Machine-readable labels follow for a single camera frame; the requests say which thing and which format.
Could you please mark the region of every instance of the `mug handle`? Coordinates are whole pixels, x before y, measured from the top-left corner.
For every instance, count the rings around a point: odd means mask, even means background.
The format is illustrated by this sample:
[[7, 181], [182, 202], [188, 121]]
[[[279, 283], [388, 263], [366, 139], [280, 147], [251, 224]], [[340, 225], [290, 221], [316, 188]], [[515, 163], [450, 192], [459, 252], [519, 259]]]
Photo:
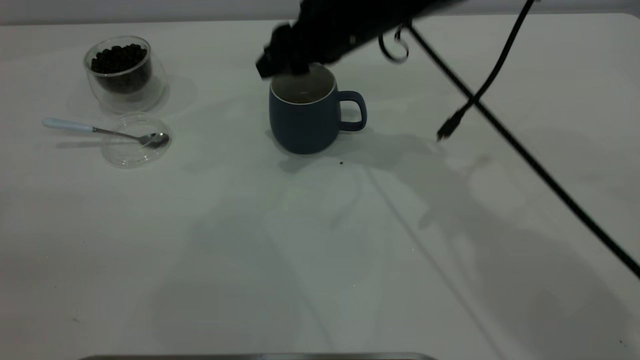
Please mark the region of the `mug handle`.
[[355, 91], [341, 91], [338, 93], [339, 101], [353, 101], [360, 107], [360, 114], [362, 114], [362, 120], [359, 122], [341, 122], [340, 130], [345, 131], [360, 131], [367, 125], [367, 105], [364, 103], [362, 95]]

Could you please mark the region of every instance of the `white spoon handle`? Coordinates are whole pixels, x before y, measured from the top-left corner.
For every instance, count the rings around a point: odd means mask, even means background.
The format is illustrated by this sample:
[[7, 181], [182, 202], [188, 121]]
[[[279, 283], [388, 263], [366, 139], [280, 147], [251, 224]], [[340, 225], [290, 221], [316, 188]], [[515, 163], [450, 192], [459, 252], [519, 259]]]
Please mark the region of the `white spoon handle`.
[[61, 120], [52, 117], [42, 119], [42, 125], [46, 127], [53, 127], [54, 129], [80, 131], [83, 133], [93, 133], [95, 131], [95, 128], [91, 125], [80, 124], [79, 122]]

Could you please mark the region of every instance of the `table surface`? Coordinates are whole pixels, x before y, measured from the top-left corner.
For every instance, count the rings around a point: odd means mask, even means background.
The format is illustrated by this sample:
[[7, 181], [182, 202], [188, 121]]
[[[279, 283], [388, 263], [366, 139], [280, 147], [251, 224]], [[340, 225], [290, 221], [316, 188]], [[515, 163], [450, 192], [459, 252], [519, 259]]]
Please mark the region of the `table surface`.
[[[511, 15], [416, 24], [472, 87]], [[254, 68], [277, 22], [0, 27], [0, 355], [421, 352], [449, 359], [637, 359], [640, 284], [408, 39], [332, 67], [369, 125], [315, 156], [273, 141]], [[136, 170], [81, 59], [146, 38], [175, 141]], [[487, 105], [640, 259], [640, 20], [532, 15]], [[344, 105], [345, 117], [357, 118]]]

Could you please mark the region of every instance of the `coffee bean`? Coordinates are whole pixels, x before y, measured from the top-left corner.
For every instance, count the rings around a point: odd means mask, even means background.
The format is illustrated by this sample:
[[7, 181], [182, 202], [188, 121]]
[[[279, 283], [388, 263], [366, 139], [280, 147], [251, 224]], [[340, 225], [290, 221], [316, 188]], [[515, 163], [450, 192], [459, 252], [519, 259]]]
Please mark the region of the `coffee bean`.
[[[142, 46], [131, 44], [127, 46], [113, 46], [95, 55], [91, 60], [91, 70], [99, 74], [116, 74], [125, 72], [145, 60], [148, 50]], [[146, 61], [137, 69], [126, 74], [102, 77], [96, 76], [97, 81], [110, 92], [131, 94], [141, 90], [151, 78], [151, 61]]]

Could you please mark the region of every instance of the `cable connector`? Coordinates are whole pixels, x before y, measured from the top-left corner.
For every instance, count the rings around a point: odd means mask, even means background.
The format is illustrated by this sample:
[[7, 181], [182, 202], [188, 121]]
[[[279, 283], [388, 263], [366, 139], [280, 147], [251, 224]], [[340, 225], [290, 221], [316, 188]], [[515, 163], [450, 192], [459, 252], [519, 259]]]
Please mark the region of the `cable connector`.
[[458, 128], [458, 125], [460, 125], [462, 117], [465, 116], [465, 112], [466, 111], [462, 109], [456, 111], [456, 113], [444, 123], [440, 130], [438, 130], [438, 141], [448, 139], [453, 134], [456, 128]]

